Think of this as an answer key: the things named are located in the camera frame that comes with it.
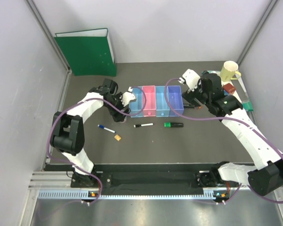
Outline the blue end drawer box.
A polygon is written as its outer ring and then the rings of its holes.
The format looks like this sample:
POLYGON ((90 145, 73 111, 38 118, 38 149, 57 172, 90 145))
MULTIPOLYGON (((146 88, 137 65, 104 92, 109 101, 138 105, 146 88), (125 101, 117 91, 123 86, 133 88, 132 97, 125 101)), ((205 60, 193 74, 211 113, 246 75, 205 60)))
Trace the blue end drawer box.
POLYGON ((143 107, 143 93, 142 93, 142 86, 139 86, 139 88, 133 88, 133 93, 136 97, 136 100, 129 103, 129 108, 131 110, 130 114, 133 114, 131 116, 132 118, 140 118, 143 117, 143 112, 140 112, 137 114, 143 107))

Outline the purple drawer box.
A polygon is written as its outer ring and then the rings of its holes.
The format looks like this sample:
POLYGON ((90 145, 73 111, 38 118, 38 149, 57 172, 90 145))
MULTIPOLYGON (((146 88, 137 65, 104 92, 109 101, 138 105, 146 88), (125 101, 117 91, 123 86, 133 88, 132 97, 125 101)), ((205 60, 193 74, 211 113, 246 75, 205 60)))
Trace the purple drawer box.
POLYGON ((184 107, 183 107, 183 98, 180 86, 168 86, 168 100, 171 107, 178 112, 179 114, 183 114, 184 107))

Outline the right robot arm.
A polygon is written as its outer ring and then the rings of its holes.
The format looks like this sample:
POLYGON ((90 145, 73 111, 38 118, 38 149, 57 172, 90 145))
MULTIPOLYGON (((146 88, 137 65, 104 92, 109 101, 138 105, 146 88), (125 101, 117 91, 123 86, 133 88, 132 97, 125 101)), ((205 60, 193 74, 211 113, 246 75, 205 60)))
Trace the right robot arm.
POLYGON ((198 75, 188 69, 180 79, 187 85, 183 98, 192 103, 199 101, 227 127, 246 149, 253 165, 221 162, 210 170, 211 182, 222 186, 227 181, 249 186, 265 196, 283 186, 283 153, 273 148, 251 121, 242 103, 234 95, 225 95, 221 78, 216 73, 198 75))

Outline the light blue drawer box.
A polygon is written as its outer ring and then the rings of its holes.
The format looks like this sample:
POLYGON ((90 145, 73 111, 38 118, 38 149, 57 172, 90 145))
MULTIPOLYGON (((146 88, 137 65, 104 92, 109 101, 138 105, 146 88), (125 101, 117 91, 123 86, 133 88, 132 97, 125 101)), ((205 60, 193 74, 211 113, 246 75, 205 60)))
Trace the light blue drawer box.
POLYGON ((156 86, 156 116, 168 117, 170 108, 165 99, 165 86, 156 86))

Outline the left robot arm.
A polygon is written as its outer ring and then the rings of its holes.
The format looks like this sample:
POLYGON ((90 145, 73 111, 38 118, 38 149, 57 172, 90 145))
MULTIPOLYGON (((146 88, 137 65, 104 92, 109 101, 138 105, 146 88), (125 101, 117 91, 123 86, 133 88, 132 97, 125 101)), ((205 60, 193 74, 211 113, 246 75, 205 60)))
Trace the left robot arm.
POLYGON ((53 129, 50 145, 60 151, 73 163, 75 187, 92 187, 98 176, 92 172, 94 163, 84 150, 84 123, 102 107, 108 109, 115 122, 126 121, 130 113, 129 103, 136 99, 133 88, 124 93, 118 92, 118 84, 105 79, 101 86, 90 89, 86 96, 74 108, 65 113, 56 112, 53 117, 53 129))

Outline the pink drawer box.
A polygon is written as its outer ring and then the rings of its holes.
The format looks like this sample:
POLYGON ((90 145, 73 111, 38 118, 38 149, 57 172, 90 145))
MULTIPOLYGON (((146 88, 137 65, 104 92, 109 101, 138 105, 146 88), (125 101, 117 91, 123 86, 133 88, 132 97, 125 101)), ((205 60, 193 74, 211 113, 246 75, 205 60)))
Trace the pink drawer box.
POLYGON ((146 96, 146 105, 143 109, 144 117, 156 116, 156 87, 155 86, 143 86, 142 87, 146 96))

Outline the clear paperclip jar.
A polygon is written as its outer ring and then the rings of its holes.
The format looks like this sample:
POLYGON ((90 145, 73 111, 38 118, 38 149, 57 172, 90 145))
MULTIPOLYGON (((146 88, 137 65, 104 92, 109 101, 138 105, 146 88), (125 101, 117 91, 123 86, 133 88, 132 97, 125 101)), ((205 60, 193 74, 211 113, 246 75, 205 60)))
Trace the clear paperclip jar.
POLYGON ((124 120, 121 122, 121 123, 125 123, 125 122, 127 122, 127 119, 128 119, 128 117, 126 116, 126 117, 124 117, 124 120))

